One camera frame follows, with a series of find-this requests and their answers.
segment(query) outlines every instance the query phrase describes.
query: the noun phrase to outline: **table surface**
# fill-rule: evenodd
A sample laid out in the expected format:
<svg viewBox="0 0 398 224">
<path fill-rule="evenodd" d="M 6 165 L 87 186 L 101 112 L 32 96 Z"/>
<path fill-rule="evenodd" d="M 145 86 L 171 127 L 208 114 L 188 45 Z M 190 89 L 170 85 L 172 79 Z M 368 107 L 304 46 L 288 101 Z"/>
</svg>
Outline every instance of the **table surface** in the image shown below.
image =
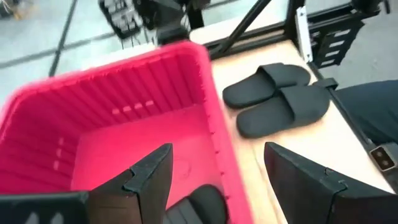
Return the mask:
<svg viewBox="0 0 398 224">
<path fill-rule="evenodd" d="M 255 223 L 287 223 L 264 165 L 265 142 L 276 142 L 323 166 L 393 193 L 332 101 L 324 117 L 308 126 L 259 139 L 244 139 L 239 135 L 236 129 L 239 112 L 224 105 L 223 89 L 253 74 L 259 65 L 276 62 L 300 65 L 311 73 L 311 82 L 317 80 L 289 40 L 212 62 L 220 105 Z"/>
</svg>

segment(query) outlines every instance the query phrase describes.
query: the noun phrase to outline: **black fabric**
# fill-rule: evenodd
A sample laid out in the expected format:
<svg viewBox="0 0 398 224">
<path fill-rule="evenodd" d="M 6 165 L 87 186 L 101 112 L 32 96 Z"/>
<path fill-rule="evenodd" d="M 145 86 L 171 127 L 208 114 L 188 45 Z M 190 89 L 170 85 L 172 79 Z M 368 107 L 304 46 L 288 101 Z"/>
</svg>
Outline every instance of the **black fabric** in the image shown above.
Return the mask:
<svg viewBox="0 0 398 224">
<path fill-rule="evenodd" d="M 398 80 L 352 86 L 336 93 L 369 139 L 376 144 L 398 143 Z"/>
</svg>

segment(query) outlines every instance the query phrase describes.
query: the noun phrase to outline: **floor tile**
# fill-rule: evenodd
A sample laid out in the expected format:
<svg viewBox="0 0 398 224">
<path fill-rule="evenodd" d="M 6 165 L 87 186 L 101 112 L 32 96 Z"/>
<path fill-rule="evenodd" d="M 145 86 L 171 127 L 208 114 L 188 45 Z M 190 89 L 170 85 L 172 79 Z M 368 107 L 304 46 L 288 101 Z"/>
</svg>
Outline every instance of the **floor tile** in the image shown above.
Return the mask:
<svg viewBox="0 0 398 224">
<path fill-rule="evenodd" d="M 81 70 L 90 58 L 121 49 L 120 40 L 117 37 L 110 37 L 75 49 L 65 50 L 61 54 L 56 74 Z"/>
<path fill-rule="evenodd" d="M 53 56 L 48 56 L 13 67 L 0 69 L 0 107 L 3 106 L 12 92 L 19 87 L 47 78 L 52 61 Z"/>
<path fill-rule="evenodd" d="M 66 44 L 112 32 L 98 5 L 98 0 L 78 0 Z"/>
<path fill-rule="evenodd" d="M 34 8 L 25 19 L 1 20 L 0 62 L 56 48 L 71 3 L 72 0 L 34 0 Z"/>
</svg>

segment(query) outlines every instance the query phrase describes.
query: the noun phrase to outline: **gray floor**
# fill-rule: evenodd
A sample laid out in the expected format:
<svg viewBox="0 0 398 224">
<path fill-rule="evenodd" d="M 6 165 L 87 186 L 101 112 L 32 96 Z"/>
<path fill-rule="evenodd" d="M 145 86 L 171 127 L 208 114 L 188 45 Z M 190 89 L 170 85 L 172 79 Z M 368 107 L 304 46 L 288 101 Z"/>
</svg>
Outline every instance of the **gray floor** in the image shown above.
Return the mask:
<svg viewBox="0 0 398 224">
<path fill-rule="evenodd" d="M 48 77 L 73 0 L 33 1 L 36 10 L 28 19 L 0 21 L 0 106 L 16 88 Z M 238 0 L 206 10 L 203 13 L 205 25 L 244 14 L 254 2 Z M 309 12 L 315 12 L 346 2 L 348 0 L 307 0 L 307 6 Z M 398 79 L 394 71 L 398 58 L 398 1 L 392 0 L 391 4 L 393 13 L 368 19 L 343 63 L 339 67 L 322 69 L 324 76 L 335 77 L 340 87 Z M 111 28 L 100 12 L 97 0 L 77 0 L 65 44 L 67 48 L 79 46 L 61 53 L 56 75 L 78 70 L 87 58 L 122 49 L 120 41 L 110 34 Z M 101 40 L 81 42 L 98 37 Z M 143 34 L 139 39 L 145 42 Z M 41 56 L 20 63 L 21 59 L 35 54 Z"/>
</svg>

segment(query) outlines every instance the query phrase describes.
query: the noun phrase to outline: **black slipper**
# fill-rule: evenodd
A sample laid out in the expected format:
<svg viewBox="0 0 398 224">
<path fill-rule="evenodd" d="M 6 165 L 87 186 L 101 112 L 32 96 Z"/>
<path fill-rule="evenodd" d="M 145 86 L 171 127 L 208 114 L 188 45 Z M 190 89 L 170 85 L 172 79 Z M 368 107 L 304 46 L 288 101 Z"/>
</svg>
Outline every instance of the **black slipper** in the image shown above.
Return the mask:
<svg viewBox="0 0 398 224">
<path fill-rule="evenodd" d="M 328 91 L 320 86 L 292 86 L 238 114 L 236 126 L 245 138 L 259 138 L 318 121 L 329 108 Z"/>
<path fill-rule="evenodd" d="M 302 67 L 283 63 L 261 65 L 255 74 L 226 87 L 223 99 L 230 108 L 241 109 L 268 100 L 278 88 L 309 82 L 310 74 Z"/>
<path fill-rule="evenodd" d="M 221 192 L 203 185 L 166 211 L 163 224 L 226 224 L 228 212 Z"/>
</svg>

